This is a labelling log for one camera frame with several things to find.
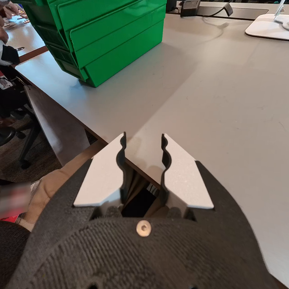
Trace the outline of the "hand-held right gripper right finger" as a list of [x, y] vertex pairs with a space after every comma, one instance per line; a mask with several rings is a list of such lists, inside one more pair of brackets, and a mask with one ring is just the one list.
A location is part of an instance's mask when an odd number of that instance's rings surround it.
[[181, 214], [189, 209], [214, 208], [214, 204], [197, 167], [196, 160], [168, 134], [161, 137], [162, 163], [160, 201], [169, 209], [176, 207]]

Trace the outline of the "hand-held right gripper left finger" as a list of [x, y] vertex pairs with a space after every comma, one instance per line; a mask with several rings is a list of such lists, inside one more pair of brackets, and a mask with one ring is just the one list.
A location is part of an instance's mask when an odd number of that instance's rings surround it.
[[126, 132], [121, 133], [92, 158], [74, 207], [96, 207], [102, 214], [111, 206], [123, 207], [127, 198], [126, 139]]

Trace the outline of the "another person's forearm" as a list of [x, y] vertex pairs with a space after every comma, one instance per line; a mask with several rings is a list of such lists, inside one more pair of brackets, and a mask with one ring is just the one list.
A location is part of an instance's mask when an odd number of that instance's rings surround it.
[[9, 0], [1, 0], [0, 1], [0, 11], [1, 16], [6, 18], [11, 18], [13, 15], [18, 16], [19, 15], [19, 8], [18, 6], [9, 1]]

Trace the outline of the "grey desk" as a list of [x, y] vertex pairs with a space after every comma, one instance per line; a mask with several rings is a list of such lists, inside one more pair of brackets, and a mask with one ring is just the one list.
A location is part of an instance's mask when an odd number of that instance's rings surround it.
[[18, 49], [20, 63], [48, 51], [31, 23], [24, 23], [25, 21], [26, 19], [20, 16], [13, 16], [9, 22], [12, 25], [5, 27], [9, 37], [7, 45]]
[[49, 52], [16, 69], [104, 142], [125, 131], [127, 159], [157, 183], [168, 134], [235, 198], [288, 287], [288, 41], [250, 24], [167, 14], [162, 43], [96, 89]]

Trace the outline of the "person's left hand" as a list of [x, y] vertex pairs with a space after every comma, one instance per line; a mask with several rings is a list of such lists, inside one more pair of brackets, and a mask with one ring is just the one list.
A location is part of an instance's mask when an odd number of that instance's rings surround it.
[[4, 43], [7, 44], [9, 36], [7, 34], [7, 32], [5, 31], [5, 29], [3, 28], [5, 25], [5, 22], [2, 18], [2, 16], [0, 16], [0, 40]]

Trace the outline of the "person's leg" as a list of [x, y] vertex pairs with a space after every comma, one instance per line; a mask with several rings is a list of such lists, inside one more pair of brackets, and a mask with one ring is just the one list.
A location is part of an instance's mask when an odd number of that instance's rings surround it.
[[27, 212], [24, 214], [21, 226], [28, 231], [32, 231], [35, 223], [37, 222], [41, 212], [57, 192], [57, 190], [95, 153], [92, 151], [83, 151], [83, 153], [76, 156], [69, 161], [61, 169], [54, 170], [49, 174], [43, 176], [32, 189], [32, 198], [28, 206]]

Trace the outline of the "black office chair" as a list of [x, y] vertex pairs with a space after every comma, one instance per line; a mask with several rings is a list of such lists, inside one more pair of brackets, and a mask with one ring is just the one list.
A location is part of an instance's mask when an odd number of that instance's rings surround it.
[[29, 115], [30, 121], [15, 129], [14, 127], [2, 127], [0, 129], [0, 146], [4, 146], [9, 143], [15, 136], [18, 139], [25, 139], [23, 149], [21, 151], [20, 157], [18, 159], [19, 165], [22, 169], [27, 169], [30, 167], [31, 163], [25, 159], [27, 153], [31, 149], [34, 141], [38, 137], [42, 128], [33, 112], [28, 109], [26, 106], [22, 106], [19, 109], [14, 111], [20, 115]]

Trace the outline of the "person's black sweater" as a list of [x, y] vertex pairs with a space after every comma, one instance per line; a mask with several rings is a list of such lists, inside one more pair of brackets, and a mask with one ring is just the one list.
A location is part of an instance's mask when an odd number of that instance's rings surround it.
[[3, 289], [11, 279], [23, 254], [30, 231], [23, 226], [0, 222], [0, 288]]

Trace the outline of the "black power adapter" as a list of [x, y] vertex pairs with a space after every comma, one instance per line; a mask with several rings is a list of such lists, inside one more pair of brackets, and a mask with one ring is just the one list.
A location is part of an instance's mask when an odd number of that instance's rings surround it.
[[181, 4], [180, 17], [196, 16], [200, 6], [200, 0], [183, 0]]

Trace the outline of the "instruction sheet on stand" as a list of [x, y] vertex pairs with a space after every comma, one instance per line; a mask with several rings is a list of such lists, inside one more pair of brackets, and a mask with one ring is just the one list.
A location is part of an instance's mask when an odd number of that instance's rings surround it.
[[275, 14], [258, 16], [245, 30], [251, 37], [289, 40], [289, 15], [285, 11], [285, 0], [280, 1]]

